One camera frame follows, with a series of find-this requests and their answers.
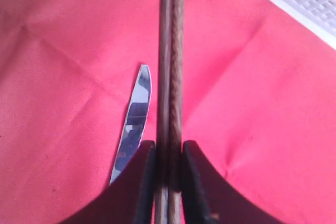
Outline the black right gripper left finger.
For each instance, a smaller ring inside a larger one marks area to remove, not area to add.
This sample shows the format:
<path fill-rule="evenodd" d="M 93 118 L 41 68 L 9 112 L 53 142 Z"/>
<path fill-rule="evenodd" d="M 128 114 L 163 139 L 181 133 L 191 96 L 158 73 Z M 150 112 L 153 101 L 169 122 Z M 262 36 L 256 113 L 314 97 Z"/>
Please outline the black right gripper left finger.
<path fill-rule="evenodd" d="M 62 223 L 151 223 L 155 143 L 143 141 L 116 180 Z"/>

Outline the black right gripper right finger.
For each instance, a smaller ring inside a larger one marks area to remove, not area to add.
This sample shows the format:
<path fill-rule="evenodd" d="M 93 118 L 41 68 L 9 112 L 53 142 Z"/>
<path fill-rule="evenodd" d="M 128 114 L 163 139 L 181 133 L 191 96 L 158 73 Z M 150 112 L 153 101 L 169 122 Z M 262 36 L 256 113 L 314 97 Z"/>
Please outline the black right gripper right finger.
<path fill-rule="evenodd" d="M 183 143 L 181 192 L 185 223 L 281 223 L 233 188 L 195 141 Z"/>

